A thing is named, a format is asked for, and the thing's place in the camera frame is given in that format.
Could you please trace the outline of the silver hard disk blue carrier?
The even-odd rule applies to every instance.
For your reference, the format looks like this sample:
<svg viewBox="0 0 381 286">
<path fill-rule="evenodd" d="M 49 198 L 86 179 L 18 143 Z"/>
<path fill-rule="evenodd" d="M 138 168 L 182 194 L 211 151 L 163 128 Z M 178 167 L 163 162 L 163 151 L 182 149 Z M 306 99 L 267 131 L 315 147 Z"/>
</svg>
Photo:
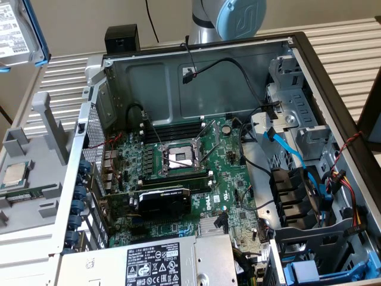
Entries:
<svg viewBox="0 0 381 286">
<path fill-rule="evenodd" d="M 0 0 L 0 73 L 20 64 L 41 67 L 50 59 L 30 0 Z"/>
</svg>

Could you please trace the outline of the disk bay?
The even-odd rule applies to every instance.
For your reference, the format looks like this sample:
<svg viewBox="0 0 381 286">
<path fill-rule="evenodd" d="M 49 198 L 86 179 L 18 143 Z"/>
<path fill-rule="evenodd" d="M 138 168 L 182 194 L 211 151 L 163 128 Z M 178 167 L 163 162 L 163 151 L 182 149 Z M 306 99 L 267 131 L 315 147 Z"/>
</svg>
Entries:
<svg viewBox="0 0 381 286">
<path fill-rule="evenodd" d="M 300 230 L 292 227 L 277 229 L 270 240 L 271 250 L 263 279 L 263 286 L 287 286 L 283 269 L 292 262 L 312 261 L 318 274 L 324 275 L 350 270 L 353 265 L 365 262 L 374 251 L 381 261 L 381 251 L 376 248 L 378 228 L 365 223 L 351 225 L 345 219 L 332 226 Z M 381 286 L 381 276 L 357 282 L 328 286 Z"/>
</svg>

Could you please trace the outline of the empty blue disk carrier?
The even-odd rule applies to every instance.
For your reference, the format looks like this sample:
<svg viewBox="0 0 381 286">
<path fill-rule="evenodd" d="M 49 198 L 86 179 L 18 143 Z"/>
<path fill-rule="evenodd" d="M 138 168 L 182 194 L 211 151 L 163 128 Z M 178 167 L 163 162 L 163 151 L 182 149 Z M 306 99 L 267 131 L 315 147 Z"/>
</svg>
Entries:
<svg viewBox="0 0 381 286">
<path fill-rule="evenodd" d="M 374 251 L 365 262 L 359 262 L 350 270 L 319 275 L 312 261 L 292 262 L 283 269 L 287 286 L 328 286 L 375 279 L 381 276 L 381 261 Z"/>
</svg>

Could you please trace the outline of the CPU socket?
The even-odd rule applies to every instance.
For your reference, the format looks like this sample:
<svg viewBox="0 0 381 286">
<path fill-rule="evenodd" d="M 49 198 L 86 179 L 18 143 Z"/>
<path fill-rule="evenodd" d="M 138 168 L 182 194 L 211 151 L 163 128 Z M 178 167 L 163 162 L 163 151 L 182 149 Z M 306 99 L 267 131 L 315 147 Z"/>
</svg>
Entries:
<svg viewBox="0 0 381 286">
<path fill-rule="evenodd" d="M 160 144 L 157 150 L 160 163 L 159 176 L 181 176 L 205 170 L 205 166 L 201 162 L 200 139 L 166 142 Z"/>
</svg>

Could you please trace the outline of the black RAM slot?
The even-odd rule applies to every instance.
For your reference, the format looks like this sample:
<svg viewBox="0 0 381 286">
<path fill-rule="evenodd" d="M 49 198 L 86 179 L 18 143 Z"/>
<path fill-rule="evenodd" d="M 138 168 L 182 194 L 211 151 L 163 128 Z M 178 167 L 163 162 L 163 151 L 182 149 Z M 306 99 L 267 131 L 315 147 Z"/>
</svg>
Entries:
<svg viewBox="0 0 381 286">
<path fill-rule="evenodd" d="M 187 134 L 193 134 L 196 135 L 201 131 L 201 124 L 200 123 L 190 123 L 190 124 L 184 124 L 184 125 L 172 125 L 172 126 L 159 126 L 155 128 L 157 131 L 157 134 L 162 136 L 172 136 L 172 135 L 187 135 Z"/>
<path fill-rule="evenodd" d="M 177 122 L 177 123 L 169 123 L 169 124 L 154 124 L 153 121 L 149 121 L 148 119 L 143 120 L 139 126 L 145 128 L 157 128 L 157 129 L 165 129 L 165 128 L 202 128 L 203 122 L 194 121 L 194 122 Z"/>
<path fill-rule="evenodd" d="M 196 131 L 200 131 L 200 129 L 197 129 L 197 128 L 165 128 L 165 129 L 157 129 L 155 128 L 155 130 L 158 132 L 158 133 L 176 133 L 176 132 L 196 132 Z"/>
<path fill-rule="evenodd" d="M 163 142 L 167 141 L 176 141 L 181 139 L 189 139 L 189 138 L 196 138 L 198 135 L 198 132 L 188 132 L 188 133 L 164 133 L 159 135 L 160 140 Z M 145 143 L 151 144 L 151 143 L 157 143 L 159 142 L 156 134 L 146 134 L 145 136 Z"/>
<path fill-rule="evenodd" d="M 192 195 L 208 193 L 208 192 L 211 192 L 211 190 L 212 189 L 208 185 L 208 181 L 197 182 L 190 186 L 190 193 Z"/>
</svg>

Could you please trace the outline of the green Dell motherboard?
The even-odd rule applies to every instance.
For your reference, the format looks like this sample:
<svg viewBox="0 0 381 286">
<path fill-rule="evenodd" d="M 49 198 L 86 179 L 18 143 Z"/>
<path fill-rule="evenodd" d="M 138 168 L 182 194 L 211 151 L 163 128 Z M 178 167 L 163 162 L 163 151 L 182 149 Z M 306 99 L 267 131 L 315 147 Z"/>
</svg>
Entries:
<svg viewBox="0 0 381 286">
<path fill-rule="evenodd" d="M 268 240 L 268 227 L 259 218 L 259 211 L 268 203 L 255 201 L 254 182 L 249 176 L 252 164 L 242 157 L 243 146 L 253 142 L 248 125 L 236 118 L 216 118 L 214 130 L 201 141 L 201 162 L 205 170 L 181 176 L 158 175 L 158 146 L 165 144 L 155 129 L 121 133 L 110 141 L 105 153 L 103 179 L 106 195 L 147 189 L 190 186 L 208 181 L 211 192 L 191 194 L 191 212 L 179 219 L 143 220 L 131 217 L 113 219 L 103 211 L 110 232 L 110 247 L 144 243 L 166 238 L 198 236 L 200 219 L 229 215 L 229 233 L 233 245 L 249 256 L 260 255 L 260 245 Z M 229 125 L 229 136 L 222 126 Z M 147 144 L 146 134 L 156 134 L 159 142 Z"/>
</svg>

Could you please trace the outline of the black graphics card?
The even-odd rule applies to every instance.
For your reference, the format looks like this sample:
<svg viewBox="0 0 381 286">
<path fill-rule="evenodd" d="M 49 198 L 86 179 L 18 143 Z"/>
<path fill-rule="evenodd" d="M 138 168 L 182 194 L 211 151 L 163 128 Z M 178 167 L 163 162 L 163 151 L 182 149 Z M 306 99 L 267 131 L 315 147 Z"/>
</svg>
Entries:
<svg viewBox="0 0 381 286">
<path fill-rule="evenodd" d="M 113 219 L 179 219 L 191 212 L 191 191 L 173 186 L 111 194 L 100 200 L 100 206 Z"/>
</svg>

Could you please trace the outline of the open grey PC case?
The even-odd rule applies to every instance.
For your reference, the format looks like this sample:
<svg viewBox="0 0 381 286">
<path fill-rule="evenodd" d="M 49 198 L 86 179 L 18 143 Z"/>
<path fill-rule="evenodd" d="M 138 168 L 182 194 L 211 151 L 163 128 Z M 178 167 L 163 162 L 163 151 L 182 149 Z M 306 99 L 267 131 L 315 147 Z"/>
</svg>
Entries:
<svg viewBox="0 0 381 286">
<path fill-rule="evenodd" d="M 149 129 L 139 126 L 146 119 L 163 125 L 223 117 L 248 125 L 254 140 L 244 144 L 242 157 L 252 164 L 249 176 L 254 182 L 255 201 L 268 203 L 258 213 L 268 227 L 267 242 L 274 239 L 275 230 L 283 227 L 270 178 L 271 171 L 280 167 L 268 170 L 264 164 L 256 164 L 245 149 L 253 148 L 257 141 L 253 115 L 265 111 L 276 119 L 272 109 L 279 102 L 266 99 L 266 86 L 273 81 L 268 68 L 271 60 L 284 56 L 293 56 L 299 63 L 313 94 L 310 106 L 319 112 L 334 137 L 328 171 L 300 166 L 313 184 L 318 202 L 318 223 L 312 229 L 345 219 L 350 219 L 352 226 L 365 223 L 380 230 L 375 244 L 381 251 L 381 168 L 307 37 L 296 33 L 196 46 L 182 43 L 106 55 L 100 73 L 85 89 L 87 100 L 75 128 L 58 209 L 61 228 L 54 234 L 60 257 L 54 286 L 66 254 L 115 248 L 108 245 L 110 232 L 100 208 L 106 195 L 104 157 L 114 137 Z M 268 259 L 249 256 L 230 242 L 238 286 L 263 286 Z"/>
</svg>

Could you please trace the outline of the silver finned heatsink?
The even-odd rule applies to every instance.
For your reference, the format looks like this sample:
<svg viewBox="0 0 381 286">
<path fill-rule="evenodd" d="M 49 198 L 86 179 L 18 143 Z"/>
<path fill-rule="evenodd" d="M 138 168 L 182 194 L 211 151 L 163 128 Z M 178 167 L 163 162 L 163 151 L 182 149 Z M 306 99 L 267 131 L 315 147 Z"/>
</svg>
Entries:
<svg viewBox="0 0 381 286">
<path fill-rule="evenodd" d="M 204 238 L 226 234 L 222 226 L 218 227 L 214 224 L 216 220 L 217 216 L 200 219 L 198 225 L 198 236 Z"/>
</svg>

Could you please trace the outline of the grey power supply unit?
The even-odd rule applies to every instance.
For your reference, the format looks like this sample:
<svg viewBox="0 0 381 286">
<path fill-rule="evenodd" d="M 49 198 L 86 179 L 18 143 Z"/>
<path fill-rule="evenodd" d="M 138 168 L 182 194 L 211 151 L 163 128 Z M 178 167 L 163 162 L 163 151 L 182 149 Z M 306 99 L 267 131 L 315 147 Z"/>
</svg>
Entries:
<svg viewBox="0 0 381 286">
<path fill-rule="evenodd" d="M 63 257 L 57 286 L 238 286 L 228 235 L 151 241 Z"/>
</svg>

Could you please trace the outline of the grey plastic parts rack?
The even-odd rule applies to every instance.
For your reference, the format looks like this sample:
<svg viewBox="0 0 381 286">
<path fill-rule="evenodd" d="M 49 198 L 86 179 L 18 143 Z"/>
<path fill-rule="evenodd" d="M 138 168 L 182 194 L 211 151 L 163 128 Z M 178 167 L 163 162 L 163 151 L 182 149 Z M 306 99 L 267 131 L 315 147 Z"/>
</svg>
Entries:
<svg viewBox="0 0 381 286">
<path fill-rule="evenodd" d="M 6 131 L 2 141 L 5 154 L 0 159 L 0 184 L 8 165 L 32 161 L 26 188 L 61 185 L 63 189 L 74 135 L 55 120 L 50 102 L 48 92 L 38 92 L 32 100 L 32 108 L 39 113 L 46 134 L 28 138 L 22 127 Z M 0 207 L 0 235 L 54 223 L 59 202 L 60 196 L 22 201 L 10 208 Z"/>
</svg>

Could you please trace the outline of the green RAM stick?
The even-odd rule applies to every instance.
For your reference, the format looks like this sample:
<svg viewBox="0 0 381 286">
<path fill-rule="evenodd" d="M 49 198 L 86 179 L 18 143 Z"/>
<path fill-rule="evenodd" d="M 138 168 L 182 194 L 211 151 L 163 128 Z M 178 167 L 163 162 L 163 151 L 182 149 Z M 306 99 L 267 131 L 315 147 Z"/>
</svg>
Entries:
<svg viewBox="0 0 381 286">
<path fill-rule="evenodd" d="M 61 191 L 61 185 L 48 185 L 43 188 L 6 188 L 5 185 L 0 185 L 0 207 L 10 208 L 22 201 L 56 198 L 61 195 Z"/>
</svg>

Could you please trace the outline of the silver CPU chip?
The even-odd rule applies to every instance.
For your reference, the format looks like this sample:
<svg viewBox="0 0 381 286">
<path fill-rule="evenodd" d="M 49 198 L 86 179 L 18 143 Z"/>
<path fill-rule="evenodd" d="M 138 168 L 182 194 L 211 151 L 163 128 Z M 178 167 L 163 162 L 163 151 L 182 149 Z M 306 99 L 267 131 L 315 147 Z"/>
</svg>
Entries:
<svg viewBox="0 0 381 286">
<path fill-rule="evenodd" d="M 0 189 L 23 189 L 27 187 L 27 178 L 32 165 L 32 161 L 24 161 L 8 165 L 5 169 L 4 178 L 0 184 Z"/>
</svg>

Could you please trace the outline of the dark brown board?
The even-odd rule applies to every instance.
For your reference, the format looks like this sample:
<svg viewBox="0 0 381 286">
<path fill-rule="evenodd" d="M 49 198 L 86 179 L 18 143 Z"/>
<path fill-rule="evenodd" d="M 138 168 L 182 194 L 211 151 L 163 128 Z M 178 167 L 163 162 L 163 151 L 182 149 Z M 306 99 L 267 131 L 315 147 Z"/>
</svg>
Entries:
<svg viewBox="0 0 381 286">
<path fill-rule="evenodd" d="M 381 153 L 381 66 L 358 119 L 357 128 L 370 149 Z"/>
</svg>

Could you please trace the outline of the black box-shaped bracket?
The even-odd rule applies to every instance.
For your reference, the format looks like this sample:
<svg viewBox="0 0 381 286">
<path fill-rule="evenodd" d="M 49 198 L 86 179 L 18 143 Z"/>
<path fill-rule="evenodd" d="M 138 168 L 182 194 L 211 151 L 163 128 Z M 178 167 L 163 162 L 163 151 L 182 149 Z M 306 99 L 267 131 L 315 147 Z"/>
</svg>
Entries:
<svg viewBox="0 0 381 286">
<path fill-rule="evenodd" d="M 109 27 L 104 42 L 108 54 L 140 51 L 137 24 Z"/>
</svg>

